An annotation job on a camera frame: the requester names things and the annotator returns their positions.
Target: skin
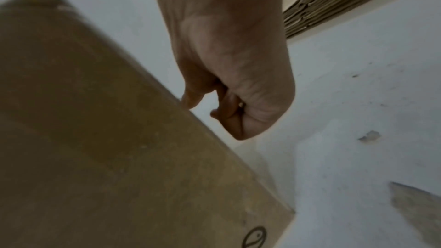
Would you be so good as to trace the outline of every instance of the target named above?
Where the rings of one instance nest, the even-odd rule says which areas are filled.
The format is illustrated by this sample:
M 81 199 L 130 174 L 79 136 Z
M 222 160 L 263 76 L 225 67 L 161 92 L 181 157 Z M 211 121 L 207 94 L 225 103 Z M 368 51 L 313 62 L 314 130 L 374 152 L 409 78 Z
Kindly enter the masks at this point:
M 270 128 L 289 108 L 295 85 L 282 0 L 158 0 L 185 80 L 183 105 L 217 91 L 211 116 L 236 139 Z

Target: printed symbol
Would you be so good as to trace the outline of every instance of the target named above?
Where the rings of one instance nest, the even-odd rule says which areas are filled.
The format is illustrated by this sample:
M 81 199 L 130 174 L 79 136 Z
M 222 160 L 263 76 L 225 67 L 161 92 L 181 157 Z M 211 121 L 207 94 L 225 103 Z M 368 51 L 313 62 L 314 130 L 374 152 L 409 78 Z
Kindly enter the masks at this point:
M 242 248 L 261 248 L 266 240 L 266 229 L 262 226 L 252 229 L 242 241 Z

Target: white floor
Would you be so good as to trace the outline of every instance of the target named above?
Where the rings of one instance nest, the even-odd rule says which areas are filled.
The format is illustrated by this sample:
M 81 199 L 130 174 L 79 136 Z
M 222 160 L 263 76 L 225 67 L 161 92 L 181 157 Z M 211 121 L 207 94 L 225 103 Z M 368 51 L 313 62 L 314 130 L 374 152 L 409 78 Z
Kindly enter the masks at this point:
M 155 0 L 70 1 L 182 93 Z M 194 110 L 295 206 L 282 248 L 427 247 L 390 205 L 388 183 L 441 195 L 440 19 L 440 0 L 374 0 L 290 40 L 295 103 L 254 140 L 209 117 L 215 96 Z M 371 130 L 381 138 L 357 140 Z

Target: paint chip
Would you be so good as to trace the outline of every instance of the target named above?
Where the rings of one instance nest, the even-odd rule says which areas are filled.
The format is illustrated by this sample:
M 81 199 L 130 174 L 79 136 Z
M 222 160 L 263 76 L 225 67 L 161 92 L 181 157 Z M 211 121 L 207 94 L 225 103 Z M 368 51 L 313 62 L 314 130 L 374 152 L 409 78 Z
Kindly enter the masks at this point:
M 363 137 L 359 138 L 358 140 L 361 141 L 362 143 L 371 143 L 373 141 L 376 141 L 379 138 L 381 138 L 380 133 L 372 130 L 372 131 L 368 132 L 366 134 L 366 136 L 363 136 Z

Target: hand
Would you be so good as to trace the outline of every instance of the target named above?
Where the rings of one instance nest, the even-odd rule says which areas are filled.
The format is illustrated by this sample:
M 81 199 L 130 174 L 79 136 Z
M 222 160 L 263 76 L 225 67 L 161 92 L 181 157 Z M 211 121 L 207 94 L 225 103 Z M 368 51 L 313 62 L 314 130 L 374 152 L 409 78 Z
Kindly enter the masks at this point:
M 271 127 L 295 92 L 282 0 L 158 0 L 186 83 L 182 103 L 195 107 L 217 91 L 211 116 L 236 139 Z

